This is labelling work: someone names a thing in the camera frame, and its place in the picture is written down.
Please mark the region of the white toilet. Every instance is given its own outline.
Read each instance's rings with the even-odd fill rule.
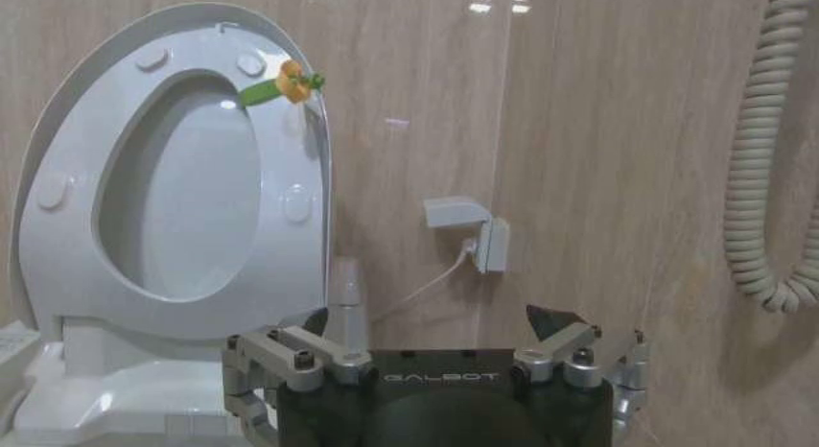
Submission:
[[[183,5],[119,32],[51,99],[16,201],[16,316],[47,345],[15,445],[244,445],[224,339],[328,304],[324,101],[236,95],[287,59],[311,71],[264,17]]]

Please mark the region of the toilet base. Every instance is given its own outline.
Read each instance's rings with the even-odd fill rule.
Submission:
[[[219,363],[156,360],[72,377],[61,355],[51,343],[31,365],[36,382],[0,446],[248,445],[223,407]]]

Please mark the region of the wall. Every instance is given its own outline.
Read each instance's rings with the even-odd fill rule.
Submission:
[[[362,257],[382,310],[459,251],[456,239],[424,229],[422,199],[463,194],[491,205],[508,8],[476,14],[471,0],[0,0],[0,228],[11,224],[28,134],[63,78],[127,23],[190,1],[264,13],[328,77],[335,251]],[[0,231],[0,247],[7,240]],[[462,271],[435,300],[375,325],[376,343],[474,345],[475,286]]]
[[[532,340],[523,305],[652,340],[635,446],[819,445],[819,321],[735,293],[722,211],[738,105],[767,0],[528,0],[512,19],[494,212],[512,272],[482,344]],[[770,250],[799,255],[816,183],[814,15],[776,152]]]

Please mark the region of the coiled cable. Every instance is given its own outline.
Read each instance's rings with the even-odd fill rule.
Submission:
[[[795,312],[819,298],[819,200],[814,202],[803,260],[776,281],[766,255],[772,156],[807,10],[814,0],[771,0],[754,54],[731,153],[724,247],[738,289],[771,312]]]

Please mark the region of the screw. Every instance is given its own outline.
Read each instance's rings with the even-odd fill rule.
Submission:
[[[306,349],[296,351],[294,358],[294,367],[296,370],[307,370],[316,364],[316,357]]]
[[[572,354],[572,362],[580,365],[594,364],[594,351],[588,348],[579,348]]]
[[[362,374],[359,374],[359,385],[364,388],[372,388],[375,383],[379,381],[379,369],[371,367]]]
[[[512,365],[510,369],[510,379],[512,380],[512,388],[516,395],[522,395],[528,389],[531,383],[531,373],[528,369],[520,365]]]

